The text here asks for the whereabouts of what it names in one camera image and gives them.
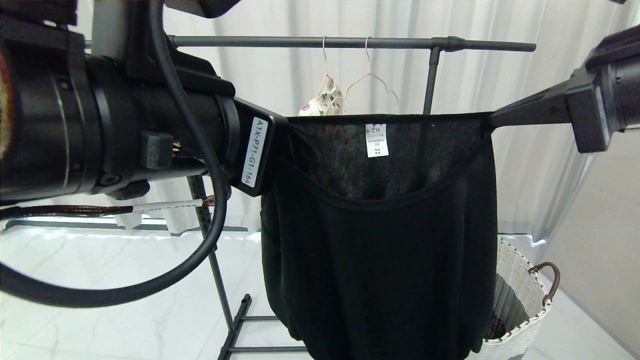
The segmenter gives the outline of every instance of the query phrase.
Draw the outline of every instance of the curtain fold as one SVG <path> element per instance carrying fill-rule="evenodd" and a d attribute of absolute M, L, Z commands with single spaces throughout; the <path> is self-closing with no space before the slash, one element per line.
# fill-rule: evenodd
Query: curtain fold
<path fill-rule="evenodd" d="M 80 0 L 77 29 L 91 38 L 92 2 Z M 244 0 L 219 19 L 201 19 L 166 9 L 172 35 L 328 37 L 447 37 L 534 42 L 534 53 L 464 50 L 442 53 L 433 113 L 489 111 L 568 79 L 588 52 L 609 33 L 638 18 L 637 2 L 601 0 Z M 292 116 L 322 80 L 321 49 L 182 48 L 209 60 L 233 82 L 237 96 Z M 398 113 L 421 113 L 428 50 L 370 50 L 373 71 L 396 91 Z M 367 70 L 363 49 L 327 49 L 328 71 L 345 88 Z M 395 99 L 366 79 L 349 93 L 345 112 L 393 113 Z M 527 126 L 494 132 L 499 227 L 505 233 L 548 236 L 584 172 L 570 125 Z M 185 179 L 158 181 L 136 202 L 189 198 Z M 103 195 L 48 200 L 53 203 L 115 203 Z M 197 226 L 191 210 L 163 211 L 170 231 Z M 140 217 L 125 215 L 127 227 Z M 234 191 L 227 225 L 259 227 L 259 199 Z"/>

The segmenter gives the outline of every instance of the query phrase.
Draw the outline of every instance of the white basket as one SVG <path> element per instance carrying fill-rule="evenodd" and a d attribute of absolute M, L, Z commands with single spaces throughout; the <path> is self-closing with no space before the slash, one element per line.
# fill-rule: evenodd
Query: white basket
<path fill-rule="evenodd" d="M 545 266 L 551 266 L 555 273 L 548 295 L 538 277 L 538 271 Z M 493 310 L 504 321 L 507 333 L 499 339 L 485 339 L 480 353 L 472 352 L 468 360 L 520 359 L 531 346 L 542 319 L 551 309 L 551 301 L 560 281 L 560 273 L 555 265 L 542 263 L 532 266 L 502 238 L 498 243 L 496 270 Z"/>

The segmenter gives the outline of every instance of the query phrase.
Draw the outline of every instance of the robotic arm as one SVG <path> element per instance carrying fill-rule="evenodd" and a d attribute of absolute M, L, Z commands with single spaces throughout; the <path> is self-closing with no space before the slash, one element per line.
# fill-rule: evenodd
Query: robotic arm
<path fill-rule="evenodd" d="M 0 205 L 74 193 L 133 199 L 149 191 L 149 181 L 206 173 L 215 190 L 203 244 L 142 284 L 69 289 L 1 265 L 1 289 L 12 295 L 112 306 L 171 286 L 215 249 L 226 182 L 251 196 L 268 190 L 287 119 L 237 98 L 208 61 L 169 46 L 162 1 L 96 2 L 101 27 L 94 24 L 92 55 L 85 55 L 83 36 L 67 29 L 76 23 L 76 1 L 0 2 Z M 213 18 L 238 2 L 167 5 Z M 603 39 L 568 81 L 490 119 L 495 127 L 557 123 L 573 125 L 580 152 L 605 151 L 613 132 L 640 126 L 640 26 Z"/>

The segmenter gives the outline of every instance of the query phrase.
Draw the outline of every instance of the black t-shirt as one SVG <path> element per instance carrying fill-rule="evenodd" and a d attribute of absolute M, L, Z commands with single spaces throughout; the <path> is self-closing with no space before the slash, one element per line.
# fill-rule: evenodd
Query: black t-shirt
<path fill-rule="evenodd" d="M 497 251 L 487 116 L 290 118 L 262 261 L 271 308 L 314 359 L 479 350 Z M 388 156 L 369 157 L 366 124 L 385 124 Z"/>

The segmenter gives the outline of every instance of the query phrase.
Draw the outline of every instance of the horizontal rod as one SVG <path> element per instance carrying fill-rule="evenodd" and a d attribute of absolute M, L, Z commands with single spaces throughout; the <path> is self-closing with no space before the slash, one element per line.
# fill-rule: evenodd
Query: horizontal rod
<path fill-rule="evenodd" d="M 337 38 L 337 37 L 178 37 L 169 35 L 175 47 L 324 47 L 343 49 L 363 49 L 365 42 L 369 49 L 433 49 L 442 51 L 498 50 L 532 52 L 536 44 L 524 42 L 499 42 L 465 40 L 458 37 L 447 38 Z M 91 41 L 85 43 L 91 47 Z"/>
<path fill-rule="evenodd" d="M 277 321 L 277 316 L 243 316 L 242 321 L 259 322 L 259 321 Z"/>
<path fill-rule="evenodd" d="M 306 347 L 232 347 L 229 352 L 305 352 Z"/>

